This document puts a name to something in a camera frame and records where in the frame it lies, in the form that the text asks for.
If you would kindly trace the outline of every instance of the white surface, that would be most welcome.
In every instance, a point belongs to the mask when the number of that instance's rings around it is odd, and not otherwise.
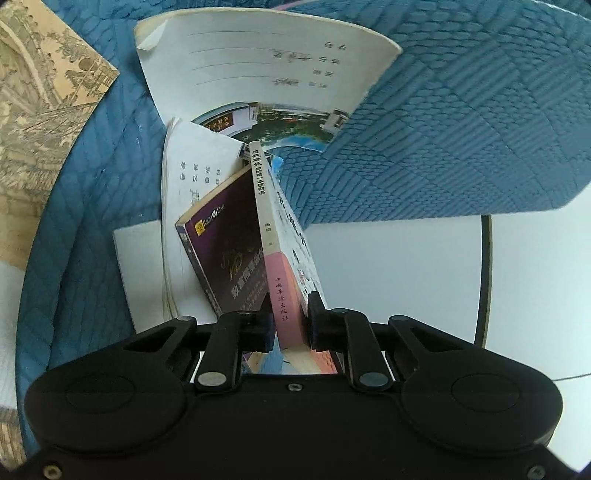
[[[14,359],[18,306],[25,273],[0,261],[0,406],[16,408]]]
[[[113,238],[135,332],[170,320],[163,290],[160,221],[120,228],[113,232]]]
[[[566,465],[581,471],[591,462],[591,377],[556,382],[564,403],[548,448]]]
[[[162,245],[165,286],[175,316],[217,320],[178,237],[177,220],[191,205],[242,167],[242,142],[191,122],[169,129],[162,167]]]
[[[473,342],[480,217],[331,223],[306,230],[328,308],[405,314]]]
[[[234,102],[351,114],[401,52],[389,38],[358,25],[257,8],[162,14],[139,22],[135,36],[165,124],[176,116],[193,120]],[[276,85],[282,79],[299,83]]]
[[[591,372],[591,188],[550,212],[495,215],[486,347],[552,379]]]

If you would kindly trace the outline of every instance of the blue quilted fabric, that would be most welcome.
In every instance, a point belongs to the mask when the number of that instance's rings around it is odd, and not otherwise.
[[[22,401],[31,382],[133,333],[112,230],[159,217],[164,141],[133,26],[169,9],[280,3],[47,0],[121,75],[74,145],[27,268],[17,396],[28,453],[35,441]],[[560,8],[532,0],[294,8],[372,28],[404,49],[324,154],[275,151],[301,223],[542,210],[572,199],[591,179],[591,6],[554,3]]]

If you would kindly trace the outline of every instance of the open book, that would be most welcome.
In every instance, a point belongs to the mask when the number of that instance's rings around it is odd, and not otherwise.
[[[365,27],[258,8],[168,12],[140,21],[135,39],[165,124],[266,150],[323,151],[401,52]]]

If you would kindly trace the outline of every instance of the printed illustration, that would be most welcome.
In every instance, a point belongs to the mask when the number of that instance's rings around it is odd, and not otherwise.
[[[13,469],[25,460],[18,413],[12,408],[0,406],[0,463]]]
[[[349,115],[340,110],[320,112],[279,103],[233,103],[208,112],[194,123],[263,148],[301,147],[324,151]]]
[[[0,8],[0,260],[25,268],[60,169],[118,74],[41,0]]]

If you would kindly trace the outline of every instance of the book spine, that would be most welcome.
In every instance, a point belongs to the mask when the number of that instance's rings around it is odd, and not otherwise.
[[[269,296],[281,349],[307,345],[296,280],[283,252],[265,255]]]
[[[272,197],[269,192],[272,183],[269,178],[267,159],[260,142],[251,142],[249,150],[256,211],[277,338],[281,349],[299,346],[307,343],[303,331],[303,312],[297,297],[293,272],[279,244]]]
[[[264,256],[281,251],[279,234],[273,215],[273,204],[269,189],[272,188],[269,168],[260,142],[249,144],[251,153],[252,181],[255,186],[256,213],[261,229],[262,252]]]
[[[191,243],[191,239],[187,233],[187,225],[191,228],[189,223],[186,223],[185,225],[176,225],[178,236],[180,237],[181,243],[187,252],[187,256],[189,257],[193,271],[195,272],[195,275],[197,275],[197,279],[199,280],[199,283],[207,295],[209,303],[212,305],[214,312],[216,312],[216,315],[219,317],[222,315],[222,309],[220,308],[217,299],[213,294],[211,287],[209,286],[209,282],[207,281],[205,273],[201,268],[201,263],[199,263],[199,259],[197,258],[197,254],[195,253],[195,249],[193,248],[193,244]]]

